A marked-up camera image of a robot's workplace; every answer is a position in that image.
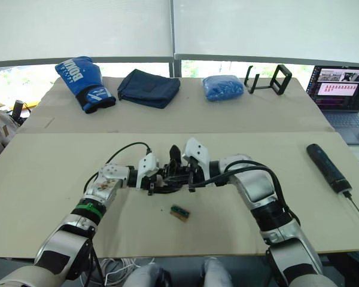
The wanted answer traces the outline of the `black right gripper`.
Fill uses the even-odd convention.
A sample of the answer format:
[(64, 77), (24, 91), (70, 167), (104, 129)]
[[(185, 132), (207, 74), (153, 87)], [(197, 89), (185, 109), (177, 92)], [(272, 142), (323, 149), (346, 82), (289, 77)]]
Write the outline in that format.
[(204, 175), (202, 168), (198, 165), (197, 160), (189, 160), (187, 166), (179, 165), (175, 167), (175, 175), (169, 179), (166, 179), (167, 184), (188, 184), (189, 192), (196, 191), (194, 184), (198, 184), (204, 181)]

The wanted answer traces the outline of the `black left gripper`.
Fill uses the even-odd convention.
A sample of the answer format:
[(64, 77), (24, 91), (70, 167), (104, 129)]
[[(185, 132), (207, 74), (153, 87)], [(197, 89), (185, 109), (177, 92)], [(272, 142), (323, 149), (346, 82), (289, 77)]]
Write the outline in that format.
[(169, 179), (175, 175), (175, 167), (178, 163), (168, 163), (164, 168), (159, 167), (155, 170), (145, 172), (143, 176), (143, 189), (147, 191), (149, 196), (153, 194), (170, 194), (179, 191), (183, 184), (167, 184), (163, 185), (163, 179)]

